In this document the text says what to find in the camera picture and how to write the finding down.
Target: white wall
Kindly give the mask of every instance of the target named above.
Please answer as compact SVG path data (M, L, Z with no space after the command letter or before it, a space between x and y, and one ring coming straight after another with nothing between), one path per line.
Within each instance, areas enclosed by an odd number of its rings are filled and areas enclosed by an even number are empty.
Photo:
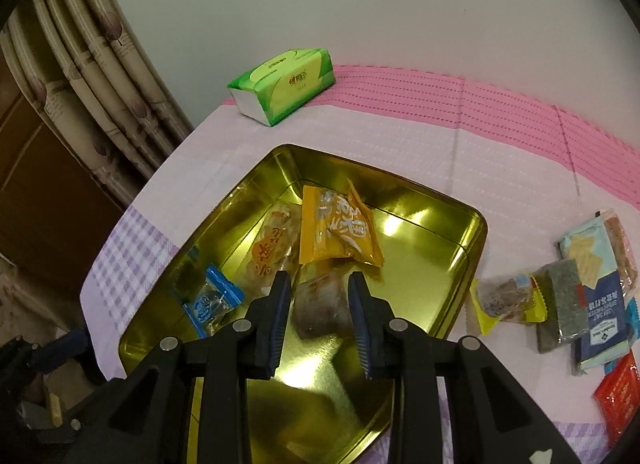
M464 75L578 113L640 147L640 35L618 0L118 0L193 123L283 50Z

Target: yellow candy wrapper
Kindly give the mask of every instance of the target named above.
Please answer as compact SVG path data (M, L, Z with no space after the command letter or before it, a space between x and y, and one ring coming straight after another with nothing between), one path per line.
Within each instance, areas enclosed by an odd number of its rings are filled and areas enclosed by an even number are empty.
M535 283L535 287L533 288L533 296L532 301L529 303L529 306L521 311L521 314L518 315L517 318L514 318L518 323L542 323L546 321L547 318L547 309L545 299L538 288L538 282L531 275L533 282ZM471 288L469 289L471 294L471 302L473 303L474 310L476 311L476 316L478 317L478 324L480 326L480 332L483 336L488 335L497 323L500 321L500 318L491 317L486 314L478 301L478 280L474 280L471 283Z
M371 211L349 181L349 195L317 186L305 186L302 194L300 263L354 258L382 267Z

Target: curtain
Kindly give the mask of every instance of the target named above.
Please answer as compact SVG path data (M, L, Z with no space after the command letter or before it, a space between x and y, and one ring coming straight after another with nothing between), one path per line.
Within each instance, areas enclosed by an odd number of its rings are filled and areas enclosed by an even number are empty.
M123 205L191 131L112 0L22 0L0 48L42 120Z

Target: clear plastic wrapper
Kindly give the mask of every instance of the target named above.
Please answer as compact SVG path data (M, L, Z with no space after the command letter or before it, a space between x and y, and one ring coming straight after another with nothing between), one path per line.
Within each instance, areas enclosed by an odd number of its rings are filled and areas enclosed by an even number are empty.
M342 270L333 269L296 286L292 320L300 338L350 334L345 279Z
M573 259L560 260L534 273L545 299L547 318L538 323L538 351L549 352L589 332L584 289Z
M603 210L599 214L604 221L607 235L611 241L611 248L618 265L622 294L625 298L625 303L628 304L636 295L636 284L638 282L636 259L618 215L612 209Z
M206 280L199 293L188 305L188 317L198 336L212 336L223 316L244 300L244 294L229 282L217 267L207 267Z
M558 242L562 257L577 264L587 306L589 335L574 346L575 372L580 375L629 352L618 261L605 222L599 215Z
M276 272L295 278L300 255L302 207L278 201L262 223L251 248L240 263L236 285L249 300L269 294Z
M385 262L373 214L349 181L349 195L305 186L302 197L300 263L353 258L382 267Z
M508 279L483 280L476 285L482 311L496 319L522 313L531 304L533 290L533 282L527 273L517 273Z
M624 356L593 394L607 425L609 447L626 430L640 406L640 376L633 352Z

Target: brown wooden door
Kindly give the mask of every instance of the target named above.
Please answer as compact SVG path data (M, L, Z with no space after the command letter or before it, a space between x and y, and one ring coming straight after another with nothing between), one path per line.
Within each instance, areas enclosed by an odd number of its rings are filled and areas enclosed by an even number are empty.
M77 298L121 215L22 96L0 54L0 253Z

